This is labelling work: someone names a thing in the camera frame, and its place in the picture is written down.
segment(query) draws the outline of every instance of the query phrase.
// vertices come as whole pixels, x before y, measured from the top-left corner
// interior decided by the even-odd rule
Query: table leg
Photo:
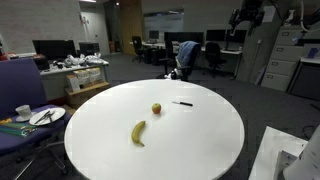
[[[234,80],[234,79],[236,79],[236,77],[237,77],[238,70],[239,70],[239,66],[240,66],[240,62],[241,62],[241,58],[242,58],[242,53],[241,53],[241,54],[239,55],[239,57],[238,57],[238,62],[237,62],[236,70],[234,71],[233,77],[230,78],[231,80]]]

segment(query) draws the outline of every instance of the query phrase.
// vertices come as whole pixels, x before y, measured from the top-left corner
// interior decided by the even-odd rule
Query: plate
[[[46,114],[48,111],[53,112],[54,114],[51,116],[52,122],[58,120],[59,118],[61,118],[65,113],[66,110],[63,108],[50,108],[50,109],[46,109],[43,110],[39,113],[37,113],[36,115],[32,116],[32,118],[30,119],[29,123],[31,125],[35,125],[35,126],[41,126],[41,125],[46,125],[46,124],[50,124],[50,119],[46,118],[44,120],[41,120],[39,123],[35,124],[44,114]]]
[[[31,114],[32,114],[32,116],[34,116],[37,113],[36,112],[31,112]],[[29,121],[29,119],[23,119],[21,116],[19,116],[19,117],[17,117],[16,122],[25,122],[25,121]]]

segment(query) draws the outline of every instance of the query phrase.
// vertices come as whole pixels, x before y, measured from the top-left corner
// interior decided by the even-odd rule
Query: filing cabinet
[[[261,86],[286,91],[303,52],[295,46],[301,35],[299,26],[281,27]]]

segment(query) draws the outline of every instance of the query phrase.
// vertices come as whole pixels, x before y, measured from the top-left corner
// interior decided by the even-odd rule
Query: floor
[[[154,79],[164,72],[162,66],[152,66],[143,62],[131,62],[132,56],[110,55],[109,82],[112,86],[142,79]],[[279,129],[294,136],[306,139],[302,131],[308,125],[319,125],[320,112],[310,106],[312,100],[289,95],[284,92],[263,88],[238,80],[231,81],[229,76],[215,78],[210,74],[202,75],[203,70],[197,68],[189,78],[190,83],[209,88],[227,99],[239,112],[245,126],[245,144],[232,168],[220,179],[248,179],[266,126]],[[72,179],[83,178],[67,157],[64,147],[54,149],[64,159],[69,173],[61,175],[52,159],[44,153],[21,179]],[[12,179],[30,157],[16,163],[17,154],[0,158],[0,179]]]

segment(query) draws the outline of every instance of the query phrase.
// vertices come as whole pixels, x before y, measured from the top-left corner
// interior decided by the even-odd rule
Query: banana
[[[139,122],[133,129],[131,134],[131,139],[134,143],[140,144],[144,146],[144,144],[140,141],[140,132],[144,128],[146,121]]]

